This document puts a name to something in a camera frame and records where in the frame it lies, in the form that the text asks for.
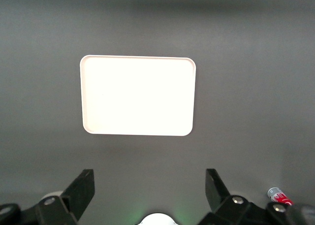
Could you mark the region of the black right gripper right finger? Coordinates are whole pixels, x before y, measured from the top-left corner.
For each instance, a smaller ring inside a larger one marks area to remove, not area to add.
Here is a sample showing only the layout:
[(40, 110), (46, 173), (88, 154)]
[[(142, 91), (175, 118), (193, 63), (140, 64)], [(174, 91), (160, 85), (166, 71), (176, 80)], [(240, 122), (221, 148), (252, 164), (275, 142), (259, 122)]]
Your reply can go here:
[(200, 225), (313, 225), (315, 208), (308, 204), (269, 202), (260, 208), (231, 195), (215, 169), (207, 169), (205, 193), (211, 209)]

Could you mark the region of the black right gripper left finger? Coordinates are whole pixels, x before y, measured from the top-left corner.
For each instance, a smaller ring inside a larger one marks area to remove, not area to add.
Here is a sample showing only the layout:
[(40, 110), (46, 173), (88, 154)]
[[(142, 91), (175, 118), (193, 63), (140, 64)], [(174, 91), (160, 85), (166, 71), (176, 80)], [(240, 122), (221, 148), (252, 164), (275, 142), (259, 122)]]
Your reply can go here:
[(77, 225), (95, 194), (92, 169), (84, 169), (61, 192), (49, 193), (34, 206), (22, 210), (16, 203), (0, 206), (2, 225)]

